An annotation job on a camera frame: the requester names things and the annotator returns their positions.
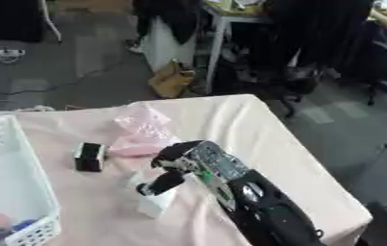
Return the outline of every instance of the desk leg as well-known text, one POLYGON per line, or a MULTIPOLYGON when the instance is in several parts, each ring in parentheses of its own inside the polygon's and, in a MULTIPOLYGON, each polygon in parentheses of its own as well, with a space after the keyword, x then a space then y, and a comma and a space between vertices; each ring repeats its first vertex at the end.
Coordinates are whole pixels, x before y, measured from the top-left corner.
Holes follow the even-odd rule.
POLYGON ((228 21, 224 17, 218 17, 217 30, 212 42, 211 58, 209 59, 208 71, 206 74, 206 93, 210 93, 212 91, 212 80, 214 78, 215 66, 217 65, 218 58, 220 57, 227 24, 228 21))

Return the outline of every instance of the robotic hand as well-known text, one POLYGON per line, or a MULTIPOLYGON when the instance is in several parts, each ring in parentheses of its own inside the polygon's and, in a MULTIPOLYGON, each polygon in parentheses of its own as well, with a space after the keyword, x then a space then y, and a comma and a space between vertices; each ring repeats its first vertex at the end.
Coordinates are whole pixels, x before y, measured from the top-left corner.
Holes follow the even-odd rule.
POLYGON ((136 189, 159 195, 193 173, 253 246, 324 246, 323 232, 271 182, 210 141, 177 143, 152 161, 166 173, 136 189))

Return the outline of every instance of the white storage basket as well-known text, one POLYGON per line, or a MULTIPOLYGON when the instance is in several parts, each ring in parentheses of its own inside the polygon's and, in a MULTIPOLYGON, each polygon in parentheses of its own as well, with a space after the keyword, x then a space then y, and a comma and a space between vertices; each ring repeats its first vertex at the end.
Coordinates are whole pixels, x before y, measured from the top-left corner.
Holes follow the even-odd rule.
POLYGON ((14 116, 0 117, 0 213, 13 224, 37 220, 0 245, 38 246, 60 233, 59 203, 14 116))

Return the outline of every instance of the gray carpet floor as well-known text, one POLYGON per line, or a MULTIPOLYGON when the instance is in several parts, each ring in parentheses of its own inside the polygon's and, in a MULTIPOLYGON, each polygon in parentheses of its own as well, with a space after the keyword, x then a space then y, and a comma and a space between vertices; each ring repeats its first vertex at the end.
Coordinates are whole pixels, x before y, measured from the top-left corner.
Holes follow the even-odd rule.
MULTIPOLYGON (((0 95, 0 110, 34 105, 101 108, 156 99, 146 86, 152 74, 147 63, 123 47, 122 40, 133 37, 127 16, 63 12, 56 15, 56 23, 63 33, 61 45, 50 33, 39 44, 0 41, 0 46, 27 51, 19 63, 0 65, 0 91, 41 90, 92 75, 45 93, 0 95)), ((379 95, 374 107, 365 103, 360 88, 323 83, 299 104, 296 118, 283 122, 362 203, 387 206, 387 152, 382 151, 387 97, 379 95)), ((284 114, 278 102, 269 105, 277 115, 284 114)))

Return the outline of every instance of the pink tablecloth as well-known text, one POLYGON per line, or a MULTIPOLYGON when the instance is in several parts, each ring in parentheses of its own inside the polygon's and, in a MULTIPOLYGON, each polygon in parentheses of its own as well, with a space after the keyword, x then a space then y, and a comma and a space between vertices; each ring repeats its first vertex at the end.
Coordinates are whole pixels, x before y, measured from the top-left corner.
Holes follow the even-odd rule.
MULTIPOLYGON (((324 243, 351 246, 371 215, 340 186, 294 136, 251 95, 147 102, 171 117, 181 140, 210 139, 256 168, 285 191, 325 232, 324 243)), ((57 112, 15 112, 32 142, 61 205, 62 233, 50 246, 249 245, 193 180, 159 219, 135 210, 123 187, 126 176, 149 159, 111 159, 103 173, 75 171, 82 141, 111 144, 111 119, 123 107, 57 112)))

